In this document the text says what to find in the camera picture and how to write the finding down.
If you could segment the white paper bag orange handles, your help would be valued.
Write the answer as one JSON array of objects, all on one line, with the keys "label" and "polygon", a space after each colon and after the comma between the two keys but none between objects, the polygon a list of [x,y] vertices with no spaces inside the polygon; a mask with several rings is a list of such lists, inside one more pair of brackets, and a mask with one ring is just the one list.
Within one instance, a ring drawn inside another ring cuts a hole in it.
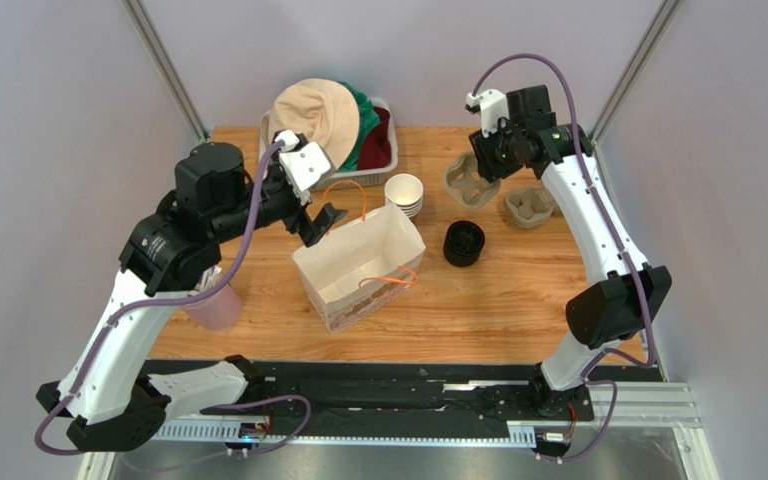
[{"label": "white paper bag orange handles", "polygon": [[330,229],[292,254],[307,297],[327,331],[337,334],[406,294],[420,280],[426,245],[399,207],[371,210]]}]

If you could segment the grey pulp cup carrier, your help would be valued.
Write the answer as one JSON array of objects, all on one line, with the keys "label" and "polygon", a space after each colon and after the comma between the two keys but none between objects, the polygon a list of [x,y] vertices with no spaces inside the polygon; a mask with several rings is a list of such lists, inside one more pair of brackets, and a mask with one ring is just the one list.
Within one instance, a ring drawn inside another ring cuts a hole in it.
[{"label": "grey pulp cup carrier", "polygon": [[484,207],[501,188],[501,181],[488,181],[478,172],[479,162],[474,152],[463,152],[443,174],[445,190],[462,206],[469,209]]}]

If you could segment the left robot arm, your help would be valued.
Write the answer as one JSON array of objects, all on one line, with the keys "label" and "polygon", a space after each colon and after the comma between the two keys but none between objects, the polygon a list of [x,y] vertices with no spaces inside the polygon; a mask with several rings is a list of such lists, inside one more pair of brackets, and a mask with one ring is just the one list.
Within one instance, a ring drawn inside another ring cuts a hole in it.
[{"label": "left robot arm", "polygon": [[48,419],[69,420],[72,455],[129,452],[169,420],[261,404],[262,374],[240,355],[170,375],[146,375],[142,368],[178,308],[228,290],[231,276],[224,273],[209,290],[197,291],[221,261],[225,242],[250,244],[257,229],[279,222],[309,247],[345,216],[332,204],[316,216],[307,212],[312,187],[334,170],[323,147],[289,131],[278,135],[254,172],[238,147],[223,142],[199,145],[176,164],[174,188],[124,246],[89,344],[64,379],[37,391]]}]

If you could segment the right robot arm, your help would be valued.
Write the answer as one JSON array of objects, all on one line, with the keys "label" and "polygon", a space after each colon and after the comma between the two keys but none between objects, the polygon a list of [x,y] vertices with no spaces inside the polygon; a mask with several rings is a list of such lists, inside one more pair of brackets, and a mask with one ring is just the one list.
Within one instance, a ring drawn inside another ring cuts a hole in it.
[{"label": "right robot arm", "polygon": [[551,418],[567,410],[603,356],[651,326],[672,278],[628,235],[598,177],[589,139],[576,122],[558,124],[545,86],[470,93],[465,107],[481,120],[469,137],[479,176],[495,182],[532,170],[584,261],[588,286],[566,305],[568,331],[529,380],[529,407]]}]

